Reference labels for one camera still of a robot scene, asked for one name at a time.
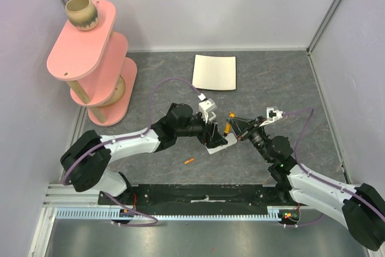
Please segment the small white box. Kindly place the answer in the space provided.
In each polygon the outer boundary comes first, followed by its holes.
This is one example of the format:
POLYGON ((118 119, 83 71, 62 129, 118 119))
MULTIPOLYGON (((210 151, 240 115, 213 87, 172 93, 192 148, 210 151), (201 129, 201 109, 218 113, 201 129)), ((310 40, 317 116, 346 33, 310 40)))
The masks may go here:
POLYGON ((214 153, 217 153, 219 151, 222 151, 224 149, 227 149, 228 147, 230 146, 233 146, 234 144, 237 143, 237 138, 235 137, 235 135, 233 133, 229 133, 226 137, 225 137, 225 140, 227 141, 227 144, 223 144, 223 145, 220 145, 220 146, 217 146, 215 148, 207 148, 206 150, 208 151, 208 153, 210 155, 214 154, 214 153))

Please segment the orange battery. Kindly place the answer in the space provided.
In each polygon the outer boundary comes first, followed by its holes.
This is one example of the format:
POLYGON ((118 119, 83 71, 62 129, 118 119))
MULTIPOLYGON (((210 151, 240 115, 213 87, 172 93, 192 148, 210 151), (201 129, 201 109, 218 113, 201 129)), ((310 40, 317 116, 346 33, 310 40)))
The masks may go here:
POLYGON ((184 161, 184 164, 187 165, 187 164, 190 164, 193 161, 195 161, 195 158, 190 158, 190 159, 184 161))

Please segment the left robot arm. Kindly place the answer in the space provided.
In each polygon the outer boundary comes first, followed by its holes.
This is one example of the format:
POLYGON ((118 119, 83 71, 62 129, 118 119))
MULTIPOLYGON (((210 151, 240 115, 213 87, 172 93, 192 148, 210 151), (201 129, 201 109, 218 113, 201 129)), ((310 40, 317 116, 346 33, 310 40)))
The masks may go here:
POLYGON ((173 103, 164 117, 141 131, 121 135, 87 131, 60 159, 65 170, 63 183, 72 185, 77 192, 94 188, 109 193, 119 205, 125 205, 132 198, 132 190, 124 174, 108 169, 114 161, 166 150, 179 137, 196 137, 210 154, 236 144, 233 133, 219 133, 216 107, 211 100, 206 100, 199 104, 198 113, 194 113, 187 104, 173 103))

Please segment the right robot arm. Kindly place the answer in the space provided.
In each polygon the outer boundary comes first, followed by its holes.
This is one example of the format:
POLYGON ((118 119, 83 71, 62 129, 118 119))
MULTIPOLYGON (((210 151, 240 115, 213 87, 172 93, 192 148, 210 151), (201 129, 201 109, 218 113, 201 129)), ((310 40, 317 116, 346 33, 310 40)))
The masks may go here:
POLYGON ((276 199, 310 206, 348 229, 362 246, 377 251, 384 244, 384 199, 367 183, 346 184, 328 178, 300 163, 288 138, 270 138, 263 117, 227 117, 236 137, 248 140, 270 164, 268 171, 279 186, 276 199))

